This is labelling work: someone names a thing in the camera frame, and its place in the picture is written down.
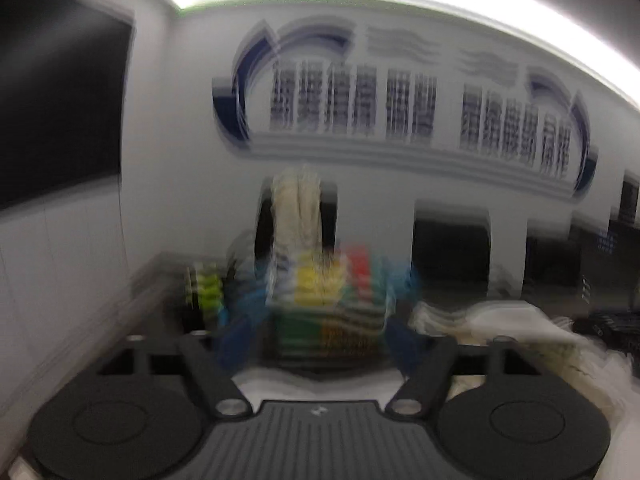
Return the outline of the yellow-green object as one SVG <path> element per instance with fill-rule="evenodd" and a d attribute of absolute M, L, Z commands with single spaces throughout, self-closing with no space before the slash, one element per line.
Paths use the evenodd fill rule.
<path fill-rule="evenodd" d="M 224 283 L 216 266 L 196 262 L 186 269 L 184 282 L 186 305 L 212 318 L 224 308 Z"/>

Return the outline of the black wall screen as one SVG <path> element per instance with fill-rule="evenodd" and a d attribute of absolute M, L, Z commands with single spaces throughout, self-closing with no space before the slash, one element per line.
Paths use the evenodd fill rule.
<path fill-rule="evenodd" d="M 134 24 L 81 0 L 1 0 L 1 206 L 122 172 Z"/>

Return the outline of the white terry towel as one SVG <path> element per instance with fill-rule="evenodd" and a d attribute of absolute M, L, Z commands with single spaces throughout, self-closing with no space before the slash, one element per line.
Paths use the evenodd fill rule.
<path fill-rule="evenodd" d="M 420 301 L 409 327 L 420 336 L 453 336 L 459 344 L 479 347 L 515 341 L 537 363 L 559 375 L 602 410 L 613 425 L 634 405 L 629 360 L 568 330 L 567 318 L 549 318 L 525 301 L 482 301 L 454 312 Z M 285 370 L 252 366 L 234 382 L 253 408 L 265 400 L 375 400 L 384 406 L 404 382 L 398 370 L 384 367 L 345 378 L 305 378 Z"/>

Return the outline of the black office chair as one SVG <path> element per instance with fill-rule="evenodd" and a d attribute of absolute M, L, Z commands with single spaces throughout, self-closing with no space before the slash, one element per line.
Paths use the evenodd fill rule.
<path fill-rule="evenodd" d="M 524 284 L 529 287 L 575 288 L 582 277 L 582 248 L 574 240 L 528 233 Z"/>
<path fill-rule="evenodd" d="M 434 200 L 416 202 L 411 263 L 426 302 L 453 309 L 485 298 L 490 252 L 487 209 Z"/>

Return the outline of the cream cloth on chair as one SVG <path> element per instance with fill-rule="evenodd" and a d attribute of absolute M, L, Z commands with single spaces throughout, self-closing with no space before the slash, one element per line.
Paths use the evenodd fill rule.
<path fill-rule="evenodd" d="M 288 168 L 271 182 L 273 250 L 295 258 L 322 246 L 321 180 L 308 166 Z"/>

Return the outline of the green zipper bag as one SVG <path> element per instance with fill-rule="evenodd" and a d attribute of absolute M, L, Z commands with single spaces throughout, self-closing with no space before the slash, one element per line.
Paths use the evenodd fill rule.
<path fill-rule="evenodd" d="M 264 358 L 281 362 L 382 356 L 387 321 L 421 291 L 414 266 L 363 246 L 236 255 L 226 279 L 230 318 L 247 318 Z"/>

